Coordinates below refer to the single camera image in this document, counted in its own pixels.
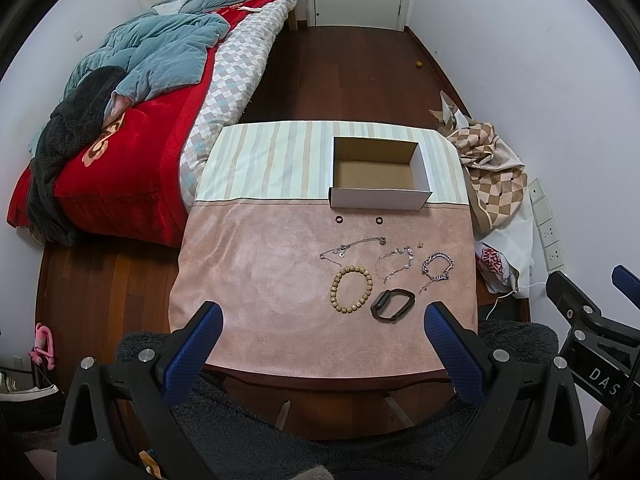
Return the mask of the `black fitness band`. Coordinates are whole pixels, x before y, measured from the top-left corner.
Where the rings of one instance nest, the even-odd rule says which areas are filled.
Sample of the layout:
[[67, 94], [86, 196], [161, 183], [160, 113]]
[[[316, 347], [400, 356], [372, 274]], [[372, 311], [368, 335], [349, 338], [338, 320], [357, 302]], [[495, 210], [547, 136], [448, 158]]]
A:
[[395, 324], [402, 320], [416, 304], [416, 295], [402, 288], [385, 289], [370, 305], [375, 321]]

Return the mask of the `white power strip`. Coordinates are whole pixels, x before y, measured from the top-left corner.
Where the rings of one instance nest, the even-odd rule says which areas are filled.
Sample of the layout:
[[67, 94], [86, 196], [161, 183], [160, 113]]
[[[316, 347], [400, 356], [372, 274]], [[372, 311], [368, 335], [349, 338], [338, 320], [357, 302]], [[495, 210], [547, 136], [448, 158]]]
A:
[[566, 260], [560, 241], [560, 232], [544, 188], [539, 179], [534, 179], [529, 183], [528, 189], [547, 272], [565, 272]]

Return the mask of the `white plastic bag red print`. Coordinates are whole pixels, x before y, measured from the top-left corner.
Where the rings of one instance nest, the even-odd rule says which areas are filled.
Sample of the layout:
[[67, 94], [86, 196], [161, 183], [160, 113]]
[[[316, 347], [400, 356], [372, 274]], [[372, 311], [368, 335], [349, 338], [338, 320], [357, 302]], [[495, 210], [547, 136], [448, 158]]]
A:
[[528, 195], [516, 213], [487, 234], [475, 235], [475, 259], [491, 294], [527, 298], [534, 260], [534, 214]]

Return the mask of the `dark fuzzy chair cushion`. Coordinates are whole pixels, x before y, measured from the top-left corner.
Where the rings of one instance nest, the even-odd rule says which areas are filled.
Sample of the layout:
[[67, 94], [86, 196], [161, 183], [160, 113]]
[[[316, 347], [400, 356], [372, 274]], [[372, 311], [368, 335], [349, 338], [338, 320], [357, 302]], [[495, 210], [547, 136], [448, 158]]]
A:
[[294, 378], [209, 367], [169, 411], [219, 479], [429, 479], [477, 409], [441, 368]]

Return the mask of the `pink slippers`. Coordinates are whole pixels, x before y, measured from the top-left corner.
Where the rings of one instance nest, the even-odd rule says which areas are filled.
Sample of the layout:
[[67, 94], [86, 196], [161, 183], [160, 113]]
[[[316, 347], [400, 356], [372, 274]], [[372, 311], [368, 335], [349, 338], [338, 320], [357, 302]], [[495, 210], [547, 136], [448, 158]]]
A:
[[37, 323], [35, 326], [34, 345], [28, 352], [30, 360], [35, 365], [42, 365], [47, 370], [54, 370], [54, 345], [50, 328]]

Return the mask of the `pink striped table cloth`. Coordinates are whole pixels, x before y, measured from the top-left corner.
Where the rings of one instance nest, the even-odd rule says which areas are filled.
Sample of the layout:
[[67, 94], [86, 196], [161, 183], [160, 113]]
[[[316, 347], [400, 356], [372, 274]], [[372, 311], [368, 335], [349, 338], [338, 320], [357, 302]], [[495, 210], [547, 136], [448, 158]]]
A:
[[[337, 136], [420, 144], [432, 195], [418, 211], [333, 209]], [[294, 378], [437, 370], [425, 308], [477, 326], [474, 243], [458, 154], [438, 132], [366, 122], [262, 122], [221, 130], [201, 176], [169, 296], [173, 330], [205, 301], [224, 329], [213, 366]], [[370, 305], [402, 288], [399, 322]]]

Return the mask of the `beige checkered cloth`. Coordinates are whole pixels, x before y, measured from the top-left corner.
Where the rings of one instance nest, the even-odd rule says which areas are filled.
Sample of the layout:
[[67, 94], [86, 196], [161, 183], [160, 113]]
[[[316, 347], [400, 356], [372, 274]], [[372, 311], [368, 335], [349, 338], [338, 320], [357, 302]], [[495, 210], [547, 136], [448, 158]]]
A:
[[446, 139], [463, 167], [475, 229], [486, 234], [505, 224], [523, 203], [525, 165], [488, 122], [454, 126]]

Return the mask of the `red blanket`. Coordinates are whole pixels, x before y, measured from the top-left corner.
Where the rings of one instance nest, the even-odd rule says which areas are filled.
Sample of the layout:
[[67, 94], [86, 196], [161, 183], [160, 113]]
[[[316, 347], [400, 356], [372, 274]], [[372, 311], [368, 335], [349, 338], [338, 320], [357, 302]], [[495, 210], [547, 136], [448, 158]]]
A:
[[[248, 12], [271, 1], [247, 0], [215, 12], [232, 30]], [[208, 51], [198, 84], [137, 104], [112, 92], [101, 134], [67, 163], [55, 181], [54, 196], [77, 229], [75, 243], [93, 233], [180, 245], [189, 212], [181, 198], [180, 155], [212, 80], [218, 44]], [[36, 148], [16, 182], [6, 220], [47, 240], [27, 215], [30, 163]]]

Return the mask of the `white cardboard box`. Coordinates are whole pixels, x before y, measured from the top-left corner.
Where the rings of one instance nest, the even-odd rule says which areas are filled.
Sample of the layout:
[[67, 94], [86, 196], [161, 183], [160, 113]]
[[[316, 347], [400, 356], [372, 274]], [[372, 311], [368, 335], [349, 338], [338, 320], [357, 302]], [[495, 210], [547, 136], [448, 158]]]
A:
[[333, 139], [333, 209], [418, 211], [431, 195], [419, 143], [356, 136]]

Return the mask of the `black fuzzy garment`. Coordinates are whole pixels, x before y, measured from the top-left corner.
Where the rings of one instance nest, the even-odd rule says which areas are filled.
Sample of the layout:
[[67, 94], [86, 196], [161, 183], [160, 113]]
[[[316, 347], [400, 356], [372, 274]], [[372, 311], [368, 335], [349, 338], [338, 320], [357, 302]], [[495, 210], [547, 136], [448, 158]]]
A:
[[30, 163], [27, 215], [43, 236], [65, 246], [75, 243], [77, 229], [54, 196], [55, 181], [67, 163], [98, 138], [111, 94], [126, 76], [117, 66], [91, 72], [55, 107]]

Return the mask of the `blue quilted jacket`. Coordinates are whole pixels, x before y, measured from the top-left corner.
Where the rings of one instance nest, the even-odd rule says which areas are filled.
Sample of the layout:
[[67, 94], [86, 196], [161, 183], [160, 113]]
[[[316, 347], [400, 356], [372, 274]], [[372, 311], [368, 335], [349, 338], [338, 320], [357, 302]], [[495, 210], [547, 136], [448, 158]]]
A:
[[208, 51], [231, 29], [215, 11], [244, 1], [186, 0], [178, 13], [149, 11], [116, 26], [77, 63], [64, 94], [69, 96], [86, 76], [104, 66], [126, 72], [114, 93], [134, 104], [198, 84]]

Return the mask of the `checkered bed sheet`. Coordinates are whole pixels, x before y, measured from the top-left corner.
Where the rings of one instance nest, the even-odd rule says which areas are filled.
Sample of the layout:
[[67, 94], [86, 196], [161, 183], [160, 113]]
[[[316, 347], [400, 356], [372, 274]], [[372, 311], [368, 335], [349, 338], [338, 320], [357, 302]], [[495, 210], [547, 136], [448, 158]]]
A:
[[240, 120], [262, 79], [274, 40], [296, 3], [265, 3], [248, 12], [218, 44], [212, 80], [180, 155], [178, 177], [186, 209], [194, 203], [198, 181], [221, 129]]

